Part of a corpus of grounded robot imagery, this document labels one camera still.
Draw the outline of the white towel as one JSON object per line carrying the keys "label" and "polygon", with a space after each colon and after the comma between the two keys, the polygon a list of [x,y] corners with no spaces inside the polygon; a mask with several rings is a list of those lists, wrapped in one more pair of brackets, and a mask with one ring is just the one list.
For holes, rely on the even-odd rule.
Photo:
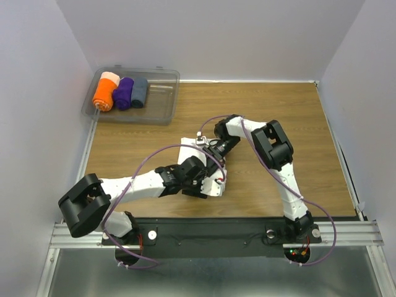
{"label": "white towel", "polygon": [[[208,165],[209,161],[212,161],[211,158],[209,158],[202,152],[203,151],[202,148],[197,149],[198,146],[196,145],[195,139],[183,137],[183,138],[181,138],[181,144],[183,146],[180,147],[180,150],[179,150],[178,162],[177,162],[178,165],[182,164],[183,161],[185,161],[187,158],[192,157],[192,156],[197,157],[205,165]],[[216,164],[214,164],[214,168],[215,168],[215,170],[219,169],[218,165],[216,165]],[[219,169],[219,170],[220,170],[220,178],[223,178],[225,180],[225,185],[226,185],[226,178],[224,178],[224,175],[223,175],[223,174],[227,174],[225,165],[223,165],[222,169]]]}

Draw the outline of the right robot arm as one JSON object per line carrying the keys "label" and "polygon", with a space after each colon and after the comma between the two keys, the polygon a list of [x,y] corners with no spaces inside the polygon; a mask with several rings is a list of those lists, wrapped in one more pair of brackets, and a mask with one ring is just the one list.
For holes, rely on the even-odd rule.
{"label": "right robot arm", "polygon": [[261,165],[277,182],[285,218],[285,236],[299,241],[311,234],[314,220],[304,203],[294,174],[294,148],[281,124],[250,121],[232,114],[217,122],[214,135],[219,140],[210,149],[216,156],[224,157],[242,139],[251,145]]}

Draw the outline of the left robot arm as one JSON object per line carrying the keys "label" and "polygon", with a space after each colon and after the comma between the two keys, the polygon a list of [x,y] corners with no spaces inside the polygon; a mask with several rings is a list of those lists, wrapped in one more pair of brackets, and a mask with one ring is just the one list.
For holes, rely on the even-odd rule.
{"label": "left robot arm", "polygon": [[137,239],[139,227],[130,212],[114,211],[117,203],[179,192],[203,199],[221,196],[224,181],[220,170],[210,173],[200,158],[192,156],[180,165],[161,166],[135,178],[99,179],[88,174],[60,198],[58,205],[73,238],[107,231],[130,244]]}

